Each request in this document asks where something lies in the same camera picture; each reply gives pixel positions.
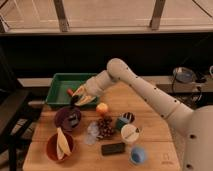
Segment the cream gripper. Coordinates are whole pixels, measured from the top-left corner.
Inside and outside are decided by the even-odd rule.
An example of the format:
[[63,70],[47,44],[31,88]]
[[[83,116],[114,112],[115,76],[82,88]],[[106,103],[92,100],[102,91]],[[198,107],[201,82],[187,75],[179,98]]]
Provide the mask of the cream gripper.
[[80,96],[75,103],[76,106],[83,106],[94,100],[94,97],[89,95],[85,85],[81,85],[74,93],[73,96]]

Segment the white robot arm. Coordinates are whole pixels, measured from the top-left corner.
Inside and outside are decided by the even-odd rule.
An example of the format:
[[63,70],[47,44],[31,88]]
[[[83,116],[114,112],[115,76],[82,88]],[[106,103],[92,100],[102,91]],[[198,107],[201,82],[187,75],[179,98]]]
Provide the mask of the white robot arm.
[[130,86],[161,118],[185,137],[182,171],[213,171],[213,105],[191,109],[183,102],[137,76],[121,59],[113,58],[106,69],[90,77],[74,92],[82,106],[122,81]]

